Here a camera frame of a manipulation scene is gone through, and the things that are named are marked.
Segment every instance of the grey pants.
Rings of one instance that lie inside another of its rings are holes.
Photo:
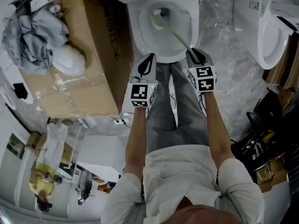
[[[170,75],[177,100],[178,125],[170,104]],[[147,153],[176,145],[208,146],[206,118],[180,63],[157,63],[157,81],[157,94],[146,121]]]

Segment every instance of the yellow shirt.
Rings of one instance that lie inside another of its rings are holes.
[[[49,172],[51,178],[54,177],[56,174],[55,170],[52,168],[48,167],[47,165],[44,165],[43,163],[37,163],[36,164],[36,169],[41,170],[43,172]],[[29,183],[30,189],[38,194],[40,191],[45,191],[47,197],[51,197],[53,195],[53,183],[52,182],[43,182],[43,177],[40,175],[36,176],[36,183]]]

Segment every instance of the cardboard box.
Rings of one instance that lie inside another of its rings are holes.
[[[46,4],[53,2],[55,0],[32,0],[30,2],[30,10],[31,12],[35,12]]]
[[[117,0],[60,0],[69,43],[86,59],[82,77],[54,67],[45,76],[22,73],[52,118],[117,115],[133,66],[128,14]]]
[[[38,157],[46,140],[47,140],[47,133],[43,133],[42,135],[40,135],[37,132],[33,132],[31,133],[28,139],[26,148],[28,148],[32,153],[35,154],[36,157]],[[71,162],[72,151],[73,148],[69,146],[67,143],[64,143],[64,152],[61,157],[61,163],[69,165],[69,163]]]
[[[268,192],[276,184],[287,180],[287,172],[280,160],[273,160],[269,164],[270,172],[264,167],[256,172],[257,184],[262,193]]]

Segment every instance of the grey cloth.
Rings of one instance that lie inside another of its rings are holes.
[[[177,100],[178,125],[170,104],[172,75]],[[147,153],[175,145],[208,146],[206,118],[199,108],[195,90],[179,62],[157,64],[159,86],[146,121]]]
[[[67,26],[42,9],[32,18],[13,15],[3,31],[2,43],[14,64],[28,74],[44,75],[52,66],[52,50],[68,39]]]

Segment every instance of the white cloth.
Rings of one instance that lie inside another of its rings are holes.
[[[147,212],[143,223],[167,220],[184,196],[193,205],[219,208],[221,195],[234,203],[244,223],[257,223],[264,210],[263,195],[244,165],[237,159],[225,160],[219,168],[219,186],[215,184],[216,175],[210,148],[204,145],[173,146],[149,153],[143,172]],[[134,203],[141,201],[140,191],[139,179],[124,174],[109,194],[101,223],[122,224]]]
[[[47,126],[47,130],[47,140],[36,162],[47,165],[57,171],[64,152],[64,141],[68,133],[68,127],[64,124],[55,125],[50,123]]]

